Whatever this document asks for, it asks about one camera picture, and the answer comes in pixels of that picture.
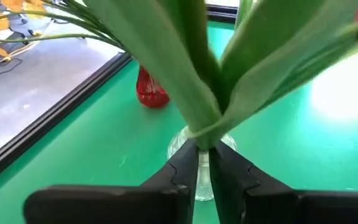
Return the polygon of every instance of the tulip leaf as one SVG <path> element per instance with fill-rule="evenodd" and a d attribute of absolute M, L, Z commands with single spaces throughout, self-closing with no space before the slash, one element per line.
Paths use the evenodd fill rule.
<path fill-rule="evenodd" d="M 219 97 L 219 66 L 208 47 L 204 0 L 157 0 L 166 10 L 185 45 L 198 76 Z"/>
<path fill-rule="evenodd" d="M 336 37 L 333 34 L 349 25 L 349 18 L 343 15 L 356 14 L 358 11 L 357 4 L 358 1 L 356 0 L 330 0 L 319 2 L 318 6 L 315 5 L 314 13 L 310 15 L 310 18 L 295 34 L 289 37 L 285 43 L 279 45 L 277 50 L 262 58 L 259 63 L 240 76 L 232 91 L 230 104 L 224 112 L 223 117 L 216 124 L 198 133 L 193 133 L 193 137 L 202 139 L 204 136 L 207 136 L 219 139 L 224 133 L 227 133 L 243 120 L 256 113 L 273 96 L 280 84 L 285 80 L 288 81 L 286 78 L 296 71 L 300 65 L 304 64 L 305 60 L 312 58 L 313 55 L 316 55 L 316 53 L 336 41 Z M 246 28 L 246 26 L 246 23 L 242 23 L 239 31 L 242 27 Z M 310 68 L 304 68 L 305 70 L 303 70 L 303 73 L 300 72 L 300 75 L 306 73 L 314 75 L 340 58 L 341 55 L 339 53 L 344 54 L 341 51 L 348 48 L 347 44 L 354 43 L 357 40 L 357 33 L 351 34 L 345 38 L 349 42 L 344 41 L 346 44 L 339 47 L 337 51 L 328 52 L 326 57 L 321 57 L 319 60 L 311 63 Z M 261 39 L 265 39 L 262 34 L 259 35 Z"/>
<path fill-rule="evenodd" d="M 282 83 L 280 88 L 275 90 L 274 94 L 257 110 L 260 111 L 268 105 L 276 102 L 279 98 L 292 92 L 296 88 L 302 86 L 314 77 L 319 75 L 323 70 L 335 63 L 344 60 L 354 54 L 358 53 L 358 39 L 354 41 L 347 41 L 340 44 L 336 49 L 327 50 L 319 56 L 319 59 L 307 67 L 294 71 L 287 82 Z"/>
<path fill-rule="evenodd" d="M 241 22 L 221 57 L 226 106 L 245 72 L 285 44 L 317 12 L 325 0 L 260 0 Z"/>
<path fill-rule="evenodd" d="M 213 92 L 197 74 L 172 12 L 160 1 L 84 2 L 164 87 L 191 131 L 221 117 Z"/>
<path fill-rule="evenodd" d="M 253 0 L 240 0 L 240 5 L 237 11 L 236 23 L 234 24 L 234 30 L 237 30 L 240 23 L 249 15 L 253 4 Z"/>

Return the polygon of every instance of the green table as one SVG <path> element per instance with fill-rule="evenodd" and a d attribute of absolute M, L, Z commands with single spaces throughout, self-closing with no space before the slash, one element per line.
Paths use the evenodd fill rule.
<path fill-rule="evenodd" d="M 232 29 L 209 23 L 216 55 Z M 39 188 L 138 185 L 165 163 L 185 123 L 172 103 L 150 110 L 138 102 L 138 66 L 126 65 L 0 174 L 0 223 L 23 223 L 22 204 Z M 230 134 L 243 156 L 291 187 L 358 190 L 358 55 Z M 194 223 L 218 223 L 213 201 L 196 202 Z"/>

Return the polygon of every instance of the clear glass vase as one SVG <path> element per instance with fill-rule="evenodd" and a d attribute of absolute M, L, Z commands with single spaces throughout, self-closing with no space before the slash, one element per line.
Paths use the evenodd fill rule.
<path fill-rule="evenodd" d="M 171 143 L 168 146 L 168 159 L 171 158 L 179 148 L 188 139 L 189 130 L 188 127 L 183 128 L 178 134 L 173 137 Z M 228 134 L 224 135 L 221 139 L 222 142 L 227 144 L 229 147 L 237 150 L 236 142 Z M 200 159 L 198 164 L 198 176 L 197 176 L 197 188 L 196 188 L 196 200 L 207 201 L 214 198 L 212 191 L 211 178 L 209 176 L 209 154 L 208 151 L 200 151 Z"/>

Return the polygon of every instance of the red vase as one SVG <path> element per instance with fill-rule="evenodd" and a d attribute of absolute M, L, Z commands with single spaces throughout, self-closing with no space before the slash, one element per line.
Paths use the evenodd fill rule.
<path fill-rule="evenodd" d="M 161 108 L 169 102 L 165 90 L 140 66 L 136 82 L 136 95 L 139 101 L 149 108 Z"/>

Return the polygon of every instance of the floor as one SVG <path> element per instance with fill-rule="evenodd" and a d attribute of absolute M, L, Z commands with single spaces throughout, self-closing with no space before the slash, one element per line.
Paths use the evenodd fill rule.
<path fill-rule="evenodd" d="M 72 24 L 49 23 L 43 19 L 26 26 L 48 34 L 85 32 Z M 11 52 L 22 46 L 4 48 Z M 0 66 L 5 72 L 22 61 L 0 74 L 0 148 L 117 53 L 117 48 L 97 40 L 45 40 Z"/>

